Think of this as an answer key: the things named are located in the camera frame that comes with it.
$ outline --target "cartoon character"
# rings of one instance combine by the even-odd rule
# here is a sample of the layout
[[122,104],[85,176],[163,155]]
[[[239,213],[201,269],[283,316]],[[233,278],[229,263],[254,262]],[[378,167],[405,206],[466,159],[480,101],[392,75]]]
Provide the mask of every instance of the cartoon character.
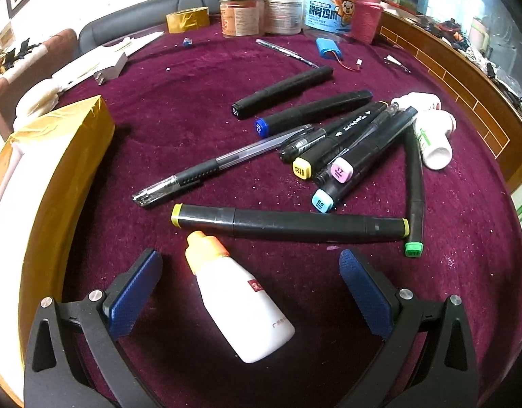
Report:
[[340,17],[340,25],[346,27],[350,25],[353,11],[355,9],[355,0],[331,0],[336,6],[334,10]]

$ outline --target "blue label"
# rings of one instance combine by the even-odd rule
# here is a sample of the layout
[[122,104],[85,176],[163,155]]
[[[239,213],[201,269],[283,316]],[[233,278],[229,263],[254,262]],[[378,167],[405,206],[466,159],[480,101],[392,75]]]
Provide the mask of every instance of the blue label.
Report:
[[355,9],[355,0],[306,0],[304,24],[311,28],[346,34]]

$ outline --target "maroon tablecloth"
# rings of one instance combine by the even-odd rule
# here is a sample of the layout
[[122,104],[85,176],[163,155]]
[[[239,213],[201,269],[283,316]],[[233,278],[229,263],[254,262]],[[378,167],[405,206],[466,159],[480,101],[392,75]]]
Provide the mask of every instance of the maroon tablecloth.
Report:
[[[63,105],[102,94],[117,124],[78,224],[64,297],[82,299],[93,288],[105,288],[144,248],[155,248],[165,259],[162,279],[121,343],[167,407],[332,407],[381,342],[369,333],[339,277],[338,257],[346,246],[222,238],[296,328],[276,353],[245,364],[203,307],[184,257],[187,232],[168,221],[174,203],[145,211],[130,200],[162,178],[255,141],[255,119],[238,121],[230,105],[308,70],[257,46],[253,38],[223,38],[219,25],[188,33],[195,42],[191,48],[182,45],[185,36],[164,35],[133,55],[119,79],[101,87],[90,79],[61,100]],[[433,92],[456,117],[453,161],[444,171],[424,171],[423,256],[405,258],[400,242],[354,249],[396,287],[425,299],[444,300],[454,293],[463,298],[485,393],[511,363],[522,338],[522,236],[493,155],[459,107],[406,51],[385,43],[342,45],[345,63],[363,60],[358,73],[321,59],[313,40],[303,35],[270,40],[335,68],[332,81],[271,112],[366,88],[377,100]],[[412,75],[385,65],[389,53]],[[313,211],[314,190],[272,153],[233,167],[178,201]],[[405,204],[404,153],[397,147],[338,212],[406,216]],[[97,386],[109,394],[88,355],[86,362]]]

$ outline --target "roll of tape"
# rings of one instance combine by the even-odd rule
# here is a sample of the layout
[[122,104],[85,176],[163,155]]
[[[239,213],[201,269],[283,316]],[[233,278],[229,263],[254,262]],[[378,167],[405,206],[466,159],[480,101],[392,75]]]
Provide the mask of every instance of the roll of tape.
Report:
[[166,16],[168,32],[180,34],[188,30],[199,29],[210,25],[207,7],[195,7],[178,11]]

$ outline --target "small white bottle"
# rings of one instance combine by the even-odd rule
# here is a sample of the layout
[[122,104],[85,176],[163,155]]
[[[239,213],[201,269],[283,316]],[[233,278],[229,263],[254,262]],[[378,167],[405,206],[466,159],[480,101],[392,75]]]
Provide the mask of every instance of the small white bottle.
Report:
[[255,277],[213,236],[193,232],[185,251],[204,306],[236,354],[253,363],[294,335],[294,327]]
[[391,103],[397,103],[399,110],[406,110],[409,107],[414,107],[418,112],[425,110],[440,110],[442,103],[440,98],[433,93],[410,92],[400,98],[395,98]]
[[452,161],[453,150],[447,137],[456,126],[456,119],[445,110],[428,110],[416,116],[414,133],[428,169],[441,170]]

